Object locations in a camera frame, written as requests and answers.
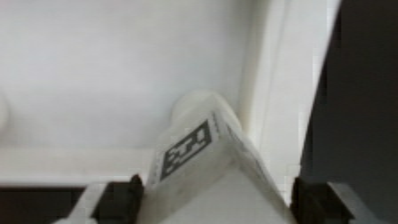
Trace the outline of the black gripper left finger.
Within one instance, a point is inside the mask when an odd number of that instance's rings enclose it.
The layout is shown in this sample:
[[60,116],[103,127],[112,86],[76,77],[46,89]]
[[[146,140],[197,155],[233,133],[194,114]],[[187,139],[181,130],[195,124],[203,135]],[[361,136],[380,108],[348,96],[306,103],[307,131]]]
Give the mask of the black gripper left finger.
[[144,185],[139,175],[128,182],[87,186],[69,215],[55,224],[137,224]]

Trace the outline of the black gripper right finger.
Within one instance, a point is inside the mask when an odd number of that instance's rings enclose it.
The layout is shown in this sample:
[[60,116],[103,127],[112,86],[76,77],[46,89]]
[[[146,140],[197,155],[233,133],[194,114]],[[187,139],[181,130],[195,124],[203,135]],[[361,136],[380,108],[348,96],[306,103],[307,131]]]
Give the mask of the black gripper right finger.
[[380,224],[345,183],[295,179],[290,209],[299,224]]

